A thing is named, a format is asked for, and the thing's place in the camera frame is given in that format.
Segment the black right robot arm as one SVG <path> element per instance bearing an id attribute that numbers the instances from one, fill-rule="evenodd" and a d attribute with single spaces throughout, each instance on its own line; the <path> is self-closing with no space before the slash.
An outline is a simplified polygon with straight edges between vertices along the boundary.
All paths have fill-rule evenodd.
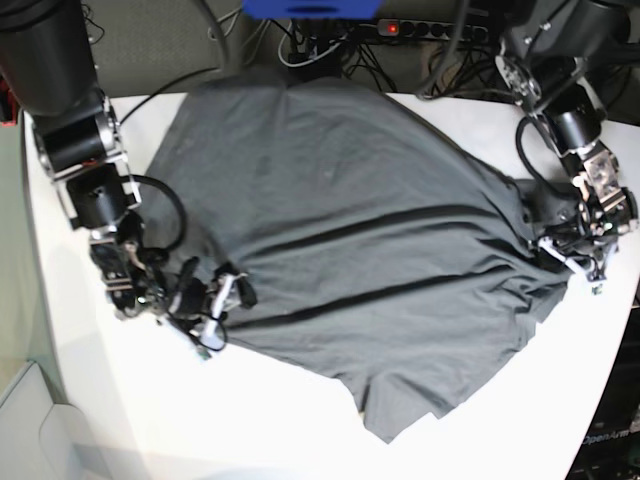
<path id="1" fill-rule="evenodd" d="M 120 121 L 99 85 L 86 20 L 77 1 L 5 1 L 1 5 L 1 120 L 32 120 L 37 158 L 73 229 L 90 235 L 89 255 L 123 319 L 153 313 L 203 358 L 228 344 L 230 310 L 249 309 L 256 294 L 244 272 L 219 267 L 209 281 L 199 259 L 176 273 L 166 266 L 184 242 L 188 215 L 166 183 L 134 174 Z M 138 213 L 142 187 L 161 192 L 178 226 L 164 246 L 145 243 Z"/>

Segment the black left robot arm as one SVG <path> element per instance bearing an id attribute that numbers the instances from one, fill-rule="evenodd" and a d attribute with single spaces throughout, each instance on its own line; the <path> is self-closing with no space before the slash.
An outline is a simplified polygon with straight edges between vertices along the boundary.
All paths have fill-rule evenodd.
<path id="1" fill-rule="evenodd" d="M 638 7 L 636 1 L 500 1 L 490 10 L 502 93 L 523 112 L 515 133 L 520 160 L 542 188 L 574 208 L 568 219 L 545 225 L 536 246 L 592 284 L 605 280 L 619 238 L 636 228 L 638 208 L 601 138 L 607 109 L 589 74 L 638 65 L 639 47 L 625 35 Z M 569 187 L 556 188 L 532 166 L 522 142 L 527 126 L 561 161 Z"/>

